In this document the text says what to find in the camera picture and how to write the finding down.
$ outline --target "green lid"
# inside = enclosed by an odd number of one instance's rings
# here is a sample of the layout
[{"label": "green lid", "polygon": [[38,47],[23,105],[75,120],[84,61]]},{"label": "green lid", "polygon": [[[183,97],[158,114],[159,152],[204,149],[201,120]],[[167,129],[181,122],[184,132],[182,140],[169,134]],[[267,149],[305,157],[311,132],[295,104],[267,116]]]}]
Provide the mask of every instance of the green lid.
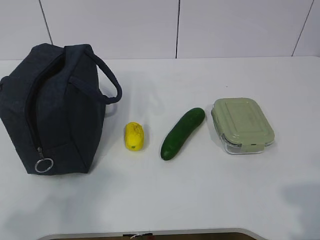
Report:
[{"label": "green lid", "polygon": [[239,145],[242,153],[261,152],[275,139],[261,108],[250,98],[218,99],[211,114],[219,136]]}]

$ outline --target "white table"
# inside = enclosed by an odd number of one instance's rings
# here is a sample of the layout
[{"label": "white table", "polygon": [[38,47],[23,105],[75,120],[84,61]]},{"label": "white table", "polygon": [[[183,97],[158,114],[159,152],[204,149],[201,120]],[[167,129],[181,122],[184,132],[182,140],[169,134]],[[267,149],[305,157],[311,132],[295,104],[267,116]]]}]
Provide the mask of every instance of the white table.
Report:
[{"label": "white table", "polygon": [[[18,63],[0,61],[0,76]],[[90,174],[27,174],[0,124],[1,239],[124,232],[320,239],[320,58],[107,63],[123,98],[107,110]],[[111,84],[100,76],[102,91],[110,94]],[[222,149],[210,110],[216,99],[228,97],[252,98],[261,106],[276,135],[264,153]],[[193,107],[205,109],[205,122],[176,158],[163,161],[164,137]],[[125,148],[124,127],[131,121],[144,126],[143,151]]]}]

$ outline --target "cucumber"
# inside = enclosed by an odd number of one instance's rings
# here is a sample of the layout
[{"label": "cucumber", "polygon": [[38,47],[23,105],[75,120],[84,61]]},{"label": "cucumber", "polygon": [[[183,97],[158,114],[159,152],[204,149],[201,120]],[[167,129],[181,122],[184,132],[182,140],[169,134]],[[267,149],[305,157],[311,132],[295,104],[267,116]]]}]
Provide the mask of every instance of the cucumber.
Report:
[{"label": "cucumber", "polygon": [[172,159],[190,134],[204,121],[205,116],[205,111],[199,107],[187,111],[164,139],[161,158],[165,161]]}]

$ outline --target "lemon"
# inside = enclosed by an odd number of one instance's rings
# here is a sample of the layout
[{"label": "lemon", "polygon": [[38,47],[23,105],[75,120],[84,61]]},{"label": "lemon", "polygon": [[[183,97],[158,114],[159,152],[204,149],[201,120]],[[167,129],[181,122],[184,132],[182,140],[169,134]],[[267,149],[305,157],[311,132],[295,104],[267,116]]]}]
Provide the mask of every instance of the lemon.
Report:
[{"label": "lemon", "polygon": [[139,151],[144,146],[144,130],[139,123],[129,122],[125,126],[125,147],[131,151]]}]

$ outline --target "lunch bag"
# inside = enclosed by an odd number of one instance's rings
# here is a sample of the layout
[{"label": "lunch bag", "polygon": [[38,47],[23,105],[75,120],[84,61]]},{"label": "lunch bag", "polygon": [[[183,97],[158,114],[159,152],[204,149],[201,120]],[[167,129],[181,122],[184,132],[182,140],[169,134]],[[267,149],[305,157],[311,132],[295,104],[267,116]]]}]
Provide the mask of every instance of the lunch bag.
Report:
[{"label": "lunch bag", "polygon": [[[117,90],[99,90],[98,67]],[[101,138],[106,105],[122,89],[88,44],[47,43],[0,82],[0,117],[28,174],[88,173]]]}]

